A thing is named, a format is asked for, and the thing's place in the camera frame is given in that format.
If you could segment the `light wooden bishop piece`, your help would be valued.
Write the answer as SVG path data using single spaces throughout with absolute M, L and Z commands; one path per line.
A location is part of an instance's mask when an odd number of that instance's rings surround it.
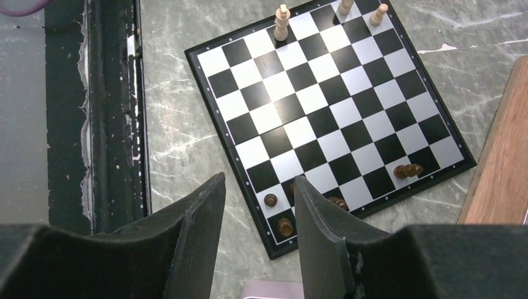
M 281 4 L 275 12 L 275 29 L 273 31 L 275 40 L 282 42 L 287 39 L 290 17 L 291 13 L 286 4 Z

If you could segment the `light wooden pawn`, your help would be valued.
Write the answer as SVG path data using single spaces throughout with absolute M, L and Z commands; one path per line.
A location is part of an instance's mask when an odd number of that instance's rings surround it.
M 341 0 L 338 6 L 338 12 L 342 15 L 347 15 L 351 11 L 354 0 Z
M 380 23 L 383 21 L 384 16 L 386 15 L 388 10 L 389 10 L 389 7 L 387 4 L 385 3 L 380 4 L 378 8 L 370 16 L 370 19 L 369 19 L 370 24 L 373 26 L 379 26 Z

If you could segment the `dark wooden bishop piece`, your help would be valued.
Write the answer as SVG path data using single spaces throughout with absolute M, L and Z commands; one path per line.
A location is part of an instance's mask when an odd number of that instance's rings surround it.
M 423 167 L 418 164 L 403 164 L 394 168 L 394 176 L 398 179 L 405 179 L 418 176 L 423 172 Z

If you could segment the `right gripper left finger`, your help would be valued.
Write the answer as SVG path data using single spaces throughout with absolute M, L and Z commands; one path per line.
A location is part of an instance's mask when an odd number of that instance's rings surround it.
M 110 234 L 1 226 L 2 298 L 208 298 L 226 198 L 217 173 Z

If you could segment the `white tray with dark pieces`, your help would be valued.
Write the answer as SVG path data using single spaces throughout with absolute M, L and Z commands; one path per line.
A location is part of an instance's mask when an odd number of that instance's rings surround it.
M 249 280 L 244 283 L 240 298 L 304 298 L 303 284 Z

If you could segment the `wooden board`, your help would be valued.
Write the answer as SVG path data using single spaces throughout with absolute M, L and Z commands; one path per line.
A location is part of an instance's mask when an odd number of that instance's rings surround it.
M 458 223 L 527 223 L 526 56 L 514 64 Z

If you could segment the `dark wooden knight piece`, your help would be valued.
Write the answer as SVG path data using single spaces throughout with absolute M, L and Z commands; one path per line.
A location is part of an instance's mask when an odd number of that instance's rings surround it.
M 348 205 L 346 203 L 345 200 L 339 198 L 339 197 L 329 197 L 328 198 L 332 203 L 334 203 L 335 205 L 339 206 L 341 209 L 344 209 L 345 211 L 348 211 L 349 208 L 348 208 Z

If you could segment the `black and white chessboard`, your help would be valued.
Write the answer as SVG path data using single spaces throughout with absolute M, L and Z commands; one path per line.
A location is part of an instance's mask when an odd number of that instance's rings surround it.
M 389 10 L 373 26 L 382 3 Z M 338 6 L 292 8 L 282 42 L 270 16 L 185 51 L 272 260 L 298 247 L 297 176 L 364 218 L 476 164 L 391 3 L 354 1 L 347 15 Z M 398 179 L 403 164 L 423 172 Z

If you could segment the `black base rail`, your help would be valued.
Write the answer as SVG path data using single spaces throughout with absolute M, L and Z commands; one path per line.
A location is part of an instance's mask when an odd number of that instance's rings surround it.
M 139 1 L 44 11 L 49 222 L 109 234 L 152 211 Z

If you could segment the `dark wooden rook piece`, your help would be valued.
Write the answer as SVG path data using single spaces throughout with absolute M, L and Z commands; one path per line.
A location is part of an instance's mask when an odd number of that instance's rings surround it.
M 283 237 L 289 237 L 293 233 L 293 225 L 287 218 L 278 221 L 278 231 Z

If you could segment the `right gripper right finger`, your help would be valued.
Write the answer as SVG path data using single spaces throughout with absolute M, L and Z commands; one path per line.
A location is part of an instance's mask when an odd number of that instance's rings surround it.
M 295 177 L 306 298 L 526 298 L 524 225 L 408 225 L 380 230 Z

